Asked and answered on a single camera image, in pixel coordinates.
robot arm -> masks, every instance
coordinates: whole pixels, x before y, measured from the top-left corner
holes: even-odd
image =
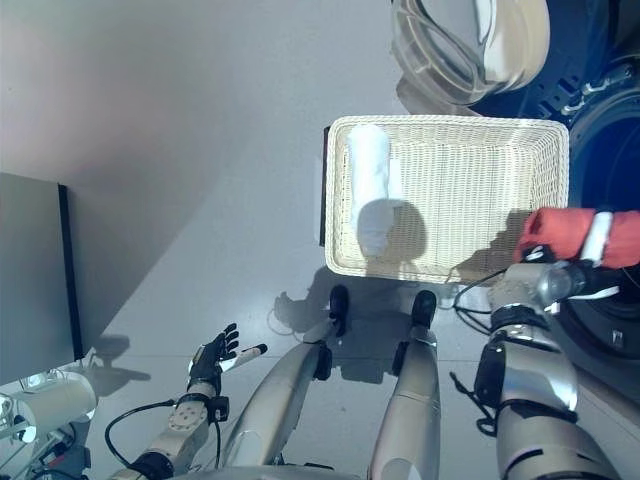
[[[495,409],[501,478],[619,479],[576,425],[575,369],[553,339],[545,310],[562,298],[607,288],[590,263],[517,264],[489,292],[491,335],[475,380],[479,403]]]
[[[229,399],[219,395],[221,374],[267,350],[266,345],[258,345],[236,354],[236,338],[238,332],[232,324],[198,349],[189,367],[187,393],[176,402],[166,429],[135,462],[111,477],[113,480],[163,480],[187,473],[207,441],[209,426],[227,420]]]

black wire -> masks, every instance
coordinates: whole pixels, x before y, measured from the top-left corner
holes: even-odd
[[[481,313],[481,314],[486,314],[486,315],[490,314],[491,310],[474,310],[472,308],[460,307],[460,306],[458,306],[458,302],[460,301],[460,297],[462,297],[462,295],[467,293],[473,287],[477,287],[478,285],[482,285],[487,280],[491,280],[492,278],[497,277],[498,275],[501,275],[506,271],[507,271],[507,269],[503,268],[502,270],[498,270],[497,272],[494,272],[494,273],[492,273],[491,275],[489,275],[487,277],[481,278],[480,280],[476,280],[475,282],[471,282],[469,285],[467,285],[462,290],[460,290],[456,294],[456,296],[453,298],[453,308],[459,308],[461,310],[466,310],[466,311],[472,312],[472,313]]]
[[[477,318],[471,316],[469,313],[466,313],[464,311],[460,311],[460,310],[455,310],[456,315],[458,316],[458,318],[460,320],[462,320],[462,322],[467,325],[469,328],[475,330],[476,332],[485,335],[485,336],[489,336],[490,330],[489,327],[487,327],[484,323],[482,323],[480,320],[478,320]]]
[[[506,269],[498,270],[497,272],[494,272],[491,275],[488,275],[480,280],[470,283],[469,285],[464,287],[462,290],[460,290],[456,294],[456,296],[453,298],[453,309],[456,312],[456,315],[458,316],[458,318],[462,320],[467,326],[473,328],[476,332],[482,333],[483,335],[489,335],[489,333],[491,333],[491,328],[485,325],[483,322],[481,322],[478,318],[474,317],[472,313],[477,313],[480,315],[491,315],[491,310],[477,310],[475,308],[461,307],[459,305],[460,298],[462,297],[462,295],[467,293],[472,288],[477,287],[478,285],[483,284],[487,280],[491,280],[492,278],[497,277],[498,275],[501,275],[506,271],[507,271]]]
[[[128,412],[125,412],[119,417],[116,417],[115,419],[113,419],[111,423],[107,425],[107,428],[105,428],[104,430],[104,441],[107,443],[107,448],[109,448],[109,451],[113,454],[114,457],[118,459],[120,463],[122,463],[125,467],[129,468],[131,464],[127,461],[126,458],[124,458],[120,454],[120,452],[118,452],[116,447],[111,442],[111,436],[110,436],[111,428],[113,428],[113,426],[119,421],[124,420],[129,415],[133,415],[134,413],[143,412],[145,410],[151,410],[152,408],[158,408],[158,407],[172,407],[175,404],[176,402],[173,399],[165,400],[164,402],[149,403],[148,405],[142,405],[140,407],[136,407],[132,410],[129,410]]]
[[[69,446],[69,448],[71,448],[72,446],[74,446],[76,444],[76,440],[78,439],[78,431],[76,430],[75,425],[73,425],[73,423],[69,423],[69,426],[71,427],[71,431],[73,432],[73,441],[71,442],[71,445]]]
[[[52,469],[52,468],[47,468],[45,470],[40,470],[33,477],[31,477],[31,480],[37,480],[40,477],[44,477],[45,475],[50,475],[50,474],[60,475],[61,477],[68,478],[69,480],[89,480],[86,475],[80,475],[80,477],[74,477],[70,473],[63,472],[62,470],[55,470],[55,469]]]
[[[220,465],[220,425],[218,422],[213,422],[216,427],[216,437],[217,437],[217,445],[216,445],[216,469]]]

red towel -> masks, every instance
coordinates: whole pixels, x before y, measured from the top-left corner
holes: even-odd
[[[578,258],[591,228],[595,210],[589,208],[541,208],[532,213],[514,253],[522,260],[522,251],[536,245],[549,245],[559,260]],[[609,268],[630,267],[640,263],[640,212],[617,212],[604,248],[602,264]]]

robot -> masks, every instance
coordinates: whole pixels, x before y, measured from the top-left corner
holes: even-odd
[[[576,372],[554,341],[546,318],[561,299],[610,290],[613,277],[590,260],[551,262],[538,250],[528,257],[531,263],[512,265],[489,290],[491,325],[474,391],[452,378],[485,414],[478,427],[497,439],[500,478],[619,479],[593,438],[576,425]],[[308,331],[258,386],[233,429],[220,468],[189,478],[353,479],[318,466],[282,465],[281,457],[309,383],[328,378],[331,352],[325,340],[344,333],[348,306],[346,288],[334,287],[326,321]],[[376,441],[369,479],[438,478],[440,394],[437,342],[430,330],[435,310],[435,295],[421,291],[414,301],[409,338],[396,352],[398,380]],[[220,396],[222,373],[266,351],[259,345],[235,354],[237,337],[236,326],[230,325],[200,347],[187,392],[177,400],[166,430],[133,463],[125,463],[113,480],[187,474],[210,424],[219,432],[218,422],[226,420],[228,399]]]

white basket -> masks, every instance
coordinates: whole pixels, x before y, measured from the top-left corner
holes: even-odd
[[[346,138],[383,128],[399,159],[406,202],[381,257],[365,258],[350,224]],[[507,267],[525,218],[566,207],[569,136],[546,120],[439,115],[343,117],[327,145],[325,256],[343,275],[421,282],[480,279]]]

